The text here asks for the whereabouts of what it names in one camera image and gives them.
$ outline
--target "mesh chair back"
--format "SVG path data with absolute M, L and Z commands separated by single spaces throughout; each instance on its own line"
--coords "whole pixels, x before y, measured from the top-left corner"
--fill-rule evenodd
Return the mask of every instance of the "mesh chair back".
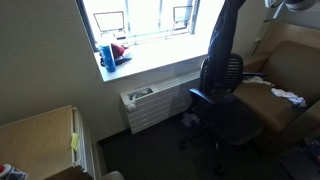
M 208 58 L 206 58 L 201 67 L 200 73 L 200 91 L 203 93 L 210 95 L 212 90 L 223 89 L 229 92 L 233 92 L 237 86 L 241 83 L 243 76 L 243 61 L 241 56 L 237 54 L 231 54 L 230 60 L 228 63 L 228 67 L 225 72 L 221 69 L 213 69 L 216 71 L 221 71 L 220 73 L 224 73 L 224 77 L 222 81 L 216 80 L 214 77 L 209 77 L 208 71 Z

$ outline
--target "floor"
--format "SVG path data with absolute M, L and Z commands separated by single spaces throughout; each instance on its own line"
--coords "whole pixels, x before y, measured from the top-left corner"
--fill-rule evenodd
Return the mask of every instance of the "floor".
M 253 143 L 239 148 L 222 140 L 225 172 L 217 176 L 214 146 L 207 136 L 192 140 L 186 149 L 179 148 L 183 137 L 203 132 L 201 126 L 186 128 L 181 119 L 177 115 L 137 134 L 126 131 L 100 141 L 107 170 L 120 171 L 125 180 L 293 179 L 278 158 L 262 156 Z

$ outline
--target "black office chair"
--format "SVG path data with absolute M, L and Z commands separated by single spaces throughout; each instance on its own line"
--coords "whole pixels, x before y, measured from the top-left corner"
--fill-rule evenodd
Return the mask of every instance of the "black office chair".
M 252 113 L 232 92 L 241 83 L 244 76 L 264 76 L 260 73 L 243 73 L 242 58 L 231 54 L 228 67 L 221 82 L 209 76 L 208 58 L 204 60 L 200 73 L 199 89 L 190 89 L 193 102 L 188 113 L 195 113 L 200 123 L 207 127 L 207 132 L 193 135 L 183 139 L 179 146 L 186 147 L 186 142 L 204 134 L 210 134 L 215 145 L 216 173 L 221 175 L 224 171 L 220 157 L 216 134 L 232 145 L 242 145 L 262 131 Z

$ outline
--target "white cloth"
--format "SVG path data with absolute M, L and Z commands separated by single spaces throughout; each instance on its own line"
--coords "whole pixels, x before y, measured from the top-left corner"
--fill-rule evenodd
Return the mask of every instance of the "white cloth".
M 260 84 L 266 84 L 269 86 L 274 86 L 274 84 L 272 84 L 271 82 L 268 81 L 264 81 L 261 77 L 259 76 L 253 76 L 251 78 L 248 78 L 246 80 L 242 81 L 243 83 L 260 83 Z
M 294 105 L 298 107 L 307 107 L 307 103 L 303 99 L 303 97 L 298 97 L 293 92 L 286 92 L 282 89 L 275 89 L 275 88 L 272 88 L 271 92 L 278 97 L 287 98 L 289 101 L 291 101 Z

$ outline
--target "paper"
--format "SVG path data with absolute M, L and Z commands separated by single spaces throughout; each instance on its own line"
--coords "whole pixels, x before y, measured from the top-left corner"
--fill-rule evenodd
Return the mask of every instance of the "paper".
M 71 147 L 75 151 L 78 151 L 78 142 L 79 142 L 79 134 L 73 133 L 72 134 L 72 140 L 71 140 Z

